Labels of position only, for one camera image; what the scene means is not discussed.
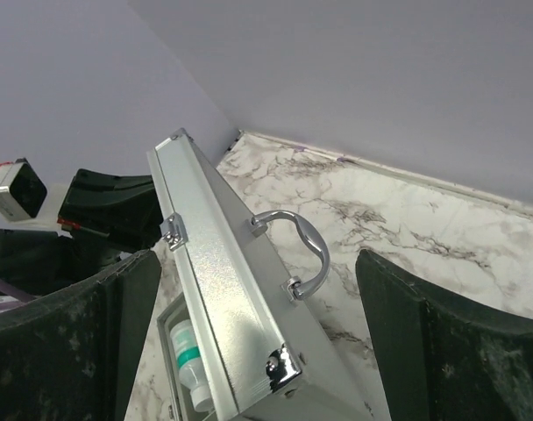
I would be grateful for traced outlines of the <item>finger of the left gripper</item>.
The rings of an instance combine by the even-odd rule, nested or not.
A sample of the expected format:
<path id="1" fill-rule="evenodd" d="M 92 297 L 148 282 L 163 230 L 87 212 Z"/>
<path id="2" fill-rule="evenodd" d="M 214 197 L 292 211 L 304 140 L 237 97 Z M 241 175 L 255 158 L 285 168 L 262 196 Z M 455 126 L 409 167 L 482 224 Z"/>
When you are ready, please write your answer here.
<path id="1" fill-rule="evenodd" d="M 71 181 L 57 222 L 72 234 L 90 234 L 119 251 L 152 247 L 163 216 L 150 175 L 107 175 L 81 168 Z"/>
<path id="2" fill-rule="evenodd" d="M 120 251 L 98 239 L 0 229 L 0 280 L 32 296 L 81 282 L 120 260 Z"/>

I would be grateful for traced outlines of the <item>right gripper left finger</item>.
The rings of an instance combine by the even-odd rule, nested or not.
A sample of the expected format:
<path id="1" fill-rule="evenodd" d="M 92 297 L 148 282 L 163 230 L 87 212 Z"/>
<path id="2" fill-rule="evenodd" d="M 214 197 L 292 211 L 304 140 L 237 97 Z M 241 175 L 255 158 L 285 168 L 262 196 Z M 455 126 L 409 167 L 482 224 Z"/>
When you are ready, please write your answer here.
<path id="1" fill-rule="evenodd" d="M 0 314 L 0 420 L 124 418 L 160 283 L 145 250 Z"/>

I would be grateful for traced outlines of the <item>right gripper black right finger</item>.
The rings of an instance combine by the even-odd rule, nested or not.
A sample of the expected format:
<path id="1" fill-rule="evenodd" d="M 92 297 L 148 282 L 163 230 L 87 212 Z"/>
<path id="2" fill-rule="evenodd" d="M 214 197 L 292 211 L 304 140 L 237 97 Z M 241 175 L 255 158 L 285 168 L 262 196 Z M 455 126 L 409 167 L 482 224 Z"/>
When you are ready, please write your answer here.
<path id="1" fill-rule="evenodd" d="M 355 271 L 393 420 L 533 420 L 533 319 L 367 249 Z"/>

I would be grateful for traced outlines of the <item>white plastic bottle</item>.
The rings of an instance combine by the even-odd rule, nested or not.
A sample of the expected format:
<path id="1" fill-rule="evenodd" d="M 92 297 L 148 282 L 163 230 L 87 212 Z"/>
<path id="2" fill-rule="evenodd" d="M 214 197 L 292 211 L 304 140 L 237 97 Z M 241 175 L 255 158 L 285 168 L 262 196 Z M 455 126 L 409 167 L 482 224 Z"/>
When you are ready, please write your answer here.
<path id="1" fill-rule="evenodd" d="M 186 319 L 174 325 L 169 337 L 180 383 L 188 389 L 194 410 L 210 412 L 214 404 L 191 321 Z"/>

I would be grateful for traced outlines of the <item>grey metal first aid box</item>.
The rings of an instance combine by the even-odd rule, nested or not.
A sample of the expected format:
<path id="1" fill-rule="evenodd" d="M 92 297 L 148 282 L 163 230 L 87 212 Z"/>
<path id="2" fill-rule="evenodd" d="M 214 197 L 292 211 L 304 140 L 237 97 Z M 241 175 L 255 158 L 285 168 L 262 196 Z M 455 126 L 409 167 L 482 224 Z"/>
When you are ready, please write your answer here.
<path id="1" fill-rule="evenodd" d="M 330 268 L 316 228 L 289 210 L 251 212 L 184 130 L 148 160 L 166 255 L 180 295 L 157 319 L 175 420 L 367 420 L 357 383 L 307 305 Z M 320 260 L 307 281 L 291 275 L 267 237 L 294 225 Z M 196 412 L 180 383 L 169 333 L 189 319 L 214 409 Z"/>

